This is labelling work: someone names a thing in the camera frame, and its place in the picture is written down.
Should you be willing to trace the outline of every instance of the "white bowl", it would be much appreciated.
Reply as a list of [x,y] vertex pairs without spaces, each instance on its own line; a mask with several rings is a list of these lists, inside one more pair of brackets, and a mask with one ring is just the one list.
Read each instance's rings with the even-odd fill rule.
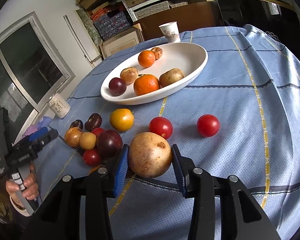
[[[121,64],[119,64],[104,80],[101,85],[101,96],[108,102],[119,105],[139,105],[149,103],[166,96],[169,96],[192,82],[202,71],[208,61],[207,51],[193,43],[179,42],[168,43],[158,46],[163,54],[159,60],[149,68],[143,68],[138,63],[138,54],[133,55]],[[127,86],[127,90],[121,96],[113,96],[109,91],[109,82],[114,77],[120,77],[120,73],[127,67],[134,67],[139,74],[152,74],[159,77],[173,68],[179,68],[185,74],[185,77],[171,85],[168,85],[151,93],[136,96],[133,90],[133,83]]]

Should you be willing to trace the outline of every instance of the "picture frame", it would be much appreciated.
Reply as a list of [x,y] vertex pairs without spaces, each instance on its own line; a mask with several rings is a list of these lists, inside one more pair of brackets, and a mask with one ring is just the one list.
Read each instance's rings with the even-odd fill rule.
[[99,46],[103,59],[121,50],[131,48],[143,42],[143,35],[140,24],[136,24],[107,41],[103,41]]

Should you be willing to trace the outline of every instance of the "window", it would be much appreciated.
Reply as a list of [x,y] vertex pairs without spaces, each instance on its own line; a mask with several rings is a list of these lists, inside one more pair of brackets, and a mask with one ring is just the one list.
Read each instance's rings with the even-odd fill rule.
[[9,111],[11,141],[73,78],[34,12],[0,34],[0,108]]

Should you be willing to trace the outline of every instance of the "blue tablecloth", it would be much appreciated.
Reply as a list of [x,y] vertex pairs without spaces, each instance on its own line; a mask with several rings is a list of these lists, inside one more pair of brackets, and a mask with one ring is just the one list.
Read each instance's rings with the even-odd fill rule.
[[[147,131],[150,120],[163,109],[162,116],[174,126],[168,142],[176,143],[182,155],[213,176],[236,174],[280,237],[290,239],[300,226],[300,62],[284,45],[251,25],[204,28],[180,37],[208,51],[207,65],[190,85],[165,101],[128,106],[135,122],[121,133],[123,142],[129,144],[136,134]],[[53,119],[51,127],[63,136],[72,121],[85,122],[96,112],[102,116],[102,127],[110,129],[111,112],[122,106],[101,98],[104,78],[133,54],[163,43],[165,38],[146,41],[105,59],[67,100],[68,115]],[[211,138],[196,131],[203,114],[220,120],[220,131]],[[61,139],[46,146],[35,164],[42,198],[62,176],[85,176],[90,169]],[[193,199],[184,199],[176,188],[172,167],[154,181],[127,179],[121,202],[108,200],[114,239],[187,239]],[[220,239],[220,204],[215,200],[215,239]]]

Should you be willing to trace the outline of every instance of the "window frame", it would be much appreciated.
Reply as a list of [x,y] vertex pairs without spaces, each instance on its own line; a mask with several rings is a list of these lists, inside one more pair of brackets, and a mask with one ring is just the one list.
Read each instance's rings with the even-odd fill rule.
[[9,67],[7,61],[5,60],[1,49],[0,49],[0,60],[6,69],[8,75],[14,82],[15,86],[19,89],[21,94],[26,98],[26,100],[33,106],[34,110],[31,112],[26,122],[22,126],[15,142],[18,142],[21,138],[21,135],[25,132],[25,130],[31,125],[38,117],[43,116],[44,112],[47,109],[47,102],[49,97],[52,96],[55,92],[61,92],[74,78],[75,74],[67,65],[63,57],[60,55],[58,49],[54,46],[52,40],[49,38],[48,34],[44,30],[41,25],[39,18],[37,17],[35,12],[31,12],[28,15],[22,17],[18,21],[11,24],[8,28],[0,33],[0,44],[11,34],[17,31],[19,28],[24,26],[25,24],[30,23],[32,29],[34,30],[37,38],[40,43],[53,60],[57,68],[62,73],[62,77],[58,79],[58,81],[48,90],[48,92],[42,97],[39,103],[36,103],[33,98],[27,93],[25,88],[21,85],[17,77],[14,75],[12,69]]

